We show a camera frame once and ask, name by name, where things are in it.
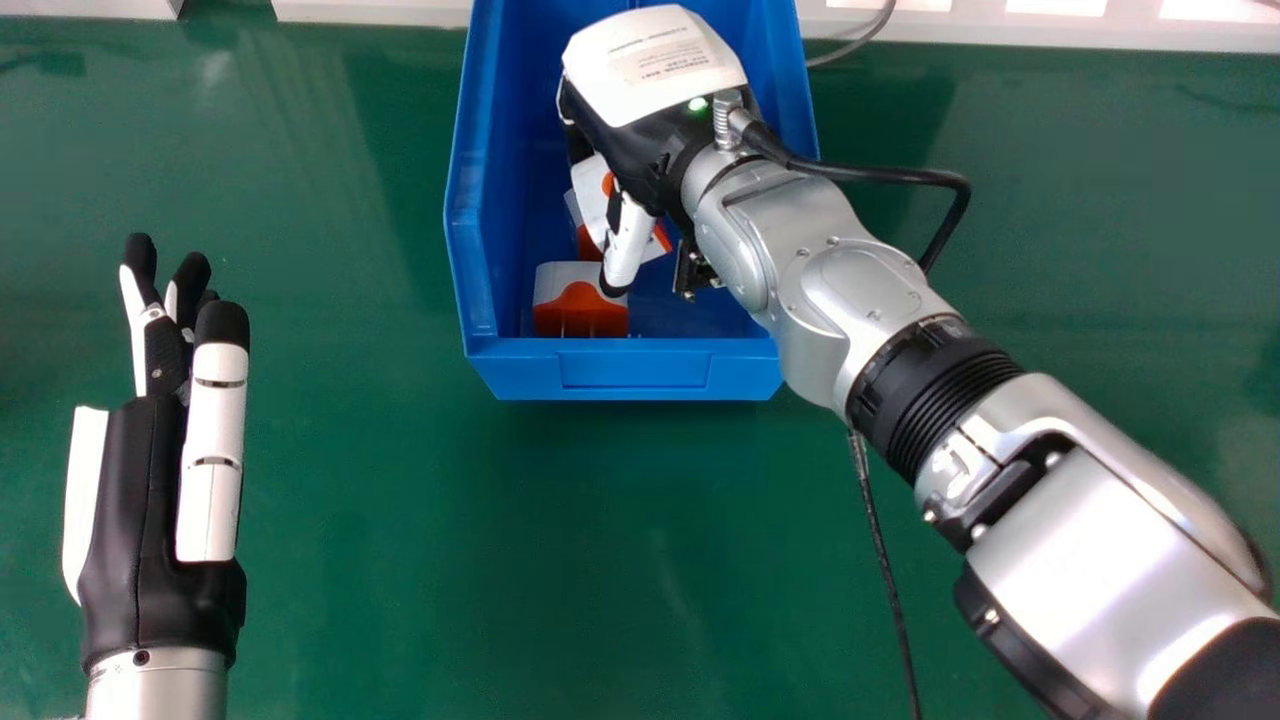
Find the robotic hand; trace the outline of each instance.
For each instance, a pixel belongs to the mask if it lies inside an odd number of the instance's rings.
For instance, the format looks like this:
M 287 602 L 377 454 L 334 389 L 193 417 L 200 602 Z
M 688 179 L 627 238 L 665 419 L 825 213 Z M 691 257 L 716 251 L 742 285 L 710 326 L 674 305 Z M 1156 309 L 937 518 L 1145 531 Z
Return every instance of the robotic hand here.
M 90 720 L 220 720 L 244 624 L 248 316 L 205 290 L 198 252 L 164 299 L 155 272 L 151 238 L 131 236 L 119 281 L 137 397 L 79 406 L 72 428 L 63 577 L 84 616 Z
M 787 384 L 911 484 L 964 555 L 965 620 L 1052 715 L 1280 717 L 1280 620 L 1253 544 L 872 237 L 822 164 L 759 119 L 700 17 L 613 15 L 563 63 L 571 160 L 600 152 L 626 199 L 669 214 L 685 243 L 676 292 L 723 284 L 776 340 Z

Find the blue plastic bin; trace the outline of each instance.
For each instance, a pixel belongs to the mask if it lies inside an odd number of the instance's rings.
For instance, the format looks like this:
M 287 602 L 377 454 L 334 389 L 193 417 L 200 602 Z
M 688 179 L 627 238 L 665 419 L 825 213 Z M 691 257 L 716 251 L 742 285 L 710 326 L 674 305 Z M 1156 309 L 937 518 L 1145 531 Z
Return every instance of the blue plastic bin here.
M 768 400 L 773 341 L 723 291 L 671 292 L 675 258 L 644 265 L 631 336 L 534 337 L 534 269 L 573 260 L 570 187 L 556 115 L 570 36 L 658 1 L 476 0 L 453 136 L 444 232 L 467 357 L 499 400 Z M 687 0 L 737 51 L 769 124 L 815 155 L 809 76 L 794 0 Z

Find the green surface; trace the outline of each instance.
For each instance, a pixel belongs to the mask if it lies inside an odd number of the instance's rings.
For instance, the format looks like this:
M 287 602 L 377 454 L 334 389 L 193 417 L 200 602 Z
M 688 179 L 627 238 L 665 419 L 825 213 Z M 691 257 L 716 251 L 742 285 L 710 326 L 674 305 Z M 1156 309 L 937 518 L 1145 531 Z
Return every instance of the green surface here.
M 786 391 L 502 405 L 463 360 L 440 227 L 462 42 L 246 8 L 0 20 L 0 717 L 82 698 L 65 450 L 74 404 L 131 391 L 133 229 L 163 270 L 205 250 L 253 319 L 233 717 L 905 716 L 833 418 Z M 1275 58 L 905 45 L 814 74 L 828 156 L 973 178 L 941 291 L 1272 561 L 1277 87 Z M 913 249 L 946 202 L 854 196 Z M 874 470 L 927 715 L 1039 717 Z

